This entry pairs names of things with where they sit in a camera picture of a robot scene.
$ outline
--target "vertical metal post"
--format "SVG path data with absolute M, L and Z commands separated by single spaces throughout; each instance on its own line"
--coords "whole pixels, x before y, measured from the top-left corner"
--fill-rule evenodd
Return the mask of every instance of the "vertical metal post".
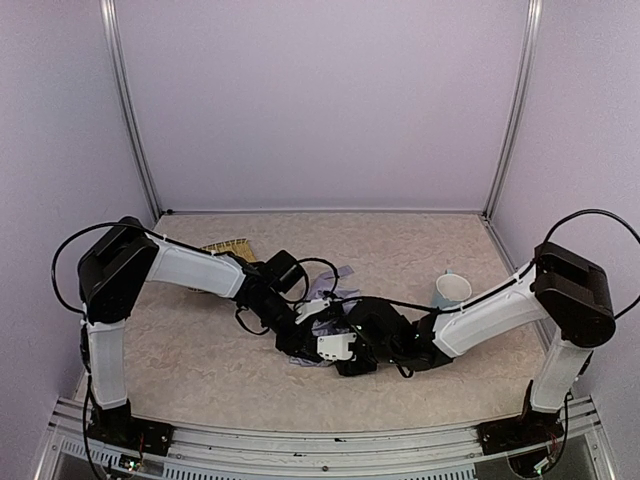
M 151 216 L 153 217 L 154 222 L 157 222 L 162 215 L 162 208 L 156 192 L 156 187 L 153 183 L 153 178 L 151 177 L 147 159 L 144 155 L 140 131 L 138 130 L 138 124 L 133 110 L 129 84 L 127 82 L 124 56 L 122 53 L 122 45 L 120 44 L 115 0 L 100 0 L 100 9 L 102 11 L 102 23 L 104 24 L 105 35 L 107 37 L 107 46 L 109 48 L 113 64 L 113 72 L 116 77 L 120 106 L 122 107 L 122 113 L 127 126 L 136 170 L 138 171 L 138 177 L 142 183 L 142 188 L 144 190 L 149 210 L 151 211 Z
M 520 120 L 524 110 L 524 104 L 527 95 L 527 88 L 533 68 L 533 58 L 538 40 L 538 29 L 540 26 L 540 16 L 542 14 L 542 0 L 529 0 L 529 12 L 527 16 L 527 24 L 524 34 L 524 43 L 522 45 L 522 54 L 520 56 L 520 66 L 518 68 L 518 78 L 516 90 L 511 104 L 511 112 L 509 114 L 509 122 L 507 123 L 507 131 L 502 142 L 500 151 L 500 159 L 495 177 L 489 192 L 489 198 L 484 208 L 484 216 L 491 221 L 496 211 L 500 194 L 504 187 L 507 177 L 507 170 L 511 162 L 513 147 L 518 135 Z

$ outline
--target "beige table surface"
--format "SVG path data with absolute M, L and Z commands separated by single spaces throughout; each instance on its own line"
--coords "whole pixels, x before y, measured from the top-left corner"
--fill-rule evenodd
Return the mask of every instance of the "beige table surface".
M 195 245 L 247 237 L 267 260 L 280 249 L 351 265 L 344 284 L 364 294 L 429 302 L 451 268 L 474 294 L 507 273 L 478 217 L 391 213 L 164 216 L 156 230 Z M 309 265 L 313 278 L 321 266 Z M 233 318 L 232 302 L 146 284 L 126 331 L 134 414 L 169 421 L 280 431 L 371 431 L 475 421 L 520 410 L 544 353 L 532 326 L 403 379 L 393 367 L 357 378 L 302 368 Z M 403 310 L 414 320 L 420 313 Z M 247 323 L 257 328 L 255 317 Z

